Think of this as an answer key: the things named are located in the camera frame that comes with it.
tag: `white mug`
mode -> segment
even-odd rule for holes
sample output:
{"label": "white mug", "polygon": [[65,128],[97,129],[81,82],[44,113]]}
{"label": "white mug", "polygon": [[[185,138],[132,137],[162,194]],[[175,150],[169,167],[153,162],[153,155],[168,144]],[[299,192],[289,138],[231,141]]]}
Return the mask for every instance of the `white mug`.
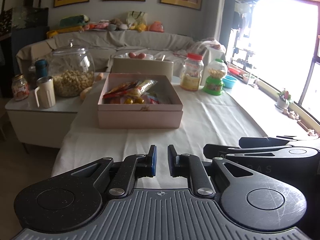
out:
{"label": "white mug", "polygon": [[34,90],[36,104],[40,107],[38,93],[44,108],[50,108],[56,104],[54,96],[53,78],[51,76],[42,77],[37,80],[37,88]]}

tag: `open cardboard box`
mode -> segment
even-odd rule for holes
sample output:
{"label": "open cardboard box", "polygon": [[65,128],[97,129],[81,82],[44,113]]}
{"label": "open cardboard box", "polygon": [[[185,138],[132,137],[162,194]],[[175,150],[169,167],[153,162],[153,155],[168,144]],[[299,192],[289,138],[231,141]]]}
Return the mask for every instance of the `open cardboard box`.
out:
{"label": "open cardboard box", "polygon": [[[161,92],[171,104],[104,104],[103,95],[112,88],[135,80],[156,80],[157,84],[151,91]],[[156,128],[179,128],[183,104],[164,75],[148,74],[115,74],[110,73],[103,86],[98,101],[99,127],[102,129],[156,129]]]}

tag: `mug handle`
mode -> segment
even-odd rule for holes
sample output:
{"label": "mug handle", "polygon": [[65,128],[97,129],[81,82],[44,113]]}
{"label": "mug handle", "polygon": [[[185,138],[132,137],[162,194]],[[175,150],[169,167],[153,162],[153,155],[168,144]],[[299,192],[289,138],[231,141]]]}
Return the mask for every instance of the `mug handle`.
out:
{"label": "mug handle", "polygon": [[38,91],[39,91],[39,87],[37,87],[35,90],[33,90],[33,93],[35,95],[35,99],[36,99],[36,103],[37,103],[37,106],[40,107],[40,104],[39,104],[39,99],[38,99]]}

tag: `red jar lid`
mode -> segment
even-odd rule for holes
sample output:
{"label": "red jar lid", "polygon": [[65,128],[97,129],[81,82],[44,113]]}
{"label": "red jar lid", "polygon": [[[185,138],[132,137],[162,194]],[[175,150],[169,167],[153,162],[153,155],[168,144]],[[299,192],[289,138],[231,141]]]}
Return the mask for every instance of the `red jar lid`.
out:
{"label": "red jar lid", "polygon": [[188,53],[187,57],[193,60],[199,60],[199,61],[202,60],[203,58],[201,55],[194,54],[194,53]]}

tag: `orange toy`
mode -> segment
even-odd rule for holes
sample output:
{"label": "orange toy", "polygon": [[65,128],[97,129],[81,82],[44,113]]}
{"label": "orange toy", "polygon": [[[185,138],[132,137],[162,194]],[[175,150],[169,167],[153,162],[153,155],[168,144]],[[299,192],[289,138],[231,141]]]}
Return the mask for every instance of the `orange toy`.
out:
{"label": "orange toy", "polygon": [[150,32],[158,32],[158,33],[163,33],[163,25],[161,22],[155,21],[153,24],[149,26],[149,31]]}

